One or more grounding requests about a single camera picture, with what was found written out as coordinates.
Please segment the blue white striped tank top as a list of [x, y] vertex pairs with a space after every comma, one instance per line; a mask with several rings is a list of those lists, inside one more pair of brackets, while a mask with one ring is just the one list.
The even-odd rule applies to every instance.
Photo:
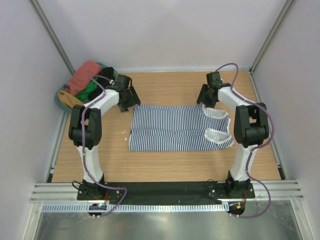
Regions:
[[232, 147], [227, 111], [205, 107], [137, 105], [128, 148], [132, 152], [201, 152]]

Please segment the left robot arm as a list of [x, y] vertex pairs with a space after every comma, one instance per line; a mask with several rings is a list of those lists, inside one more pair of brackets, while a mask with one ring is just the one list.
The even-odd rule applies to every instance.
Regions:
[[102, 86], [94, 77], [91, 80], [101, 89], [101, 93], [85, 103], [75, 105], [71, 111], [68, 137], [73, 141], [82, 160], [83, 183], [91, 184], [88, 193], [93, 199], [101, 200], [108, 188], [100, 166], [98, 145], [102, 139], [102, 117], [113, 106], [127, 112], [130, 107], [140, 105], [141, 101], [133, 87], [132, 79], [119, 74], [115, 80], [96, 75], [108, 82]]

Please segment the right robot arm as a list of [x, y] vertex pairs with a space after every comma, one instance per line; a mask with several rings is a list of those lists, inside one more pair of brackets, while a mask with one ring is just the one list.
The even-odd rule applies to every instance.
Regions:
[[213, 110], [216, 103], [221, 102], [234, 110], [233, 135], [238, 149], [234, 164], [228, 172], [225, 192], [229, 197], [237, 198], [252, 179], [250, 171], [258, 149], [269, 138], [267, 107], [262, 102], [247, 99], [230, 83], [224, 83], [218, 71], [206, 74], [206, 80], [196, 103]]

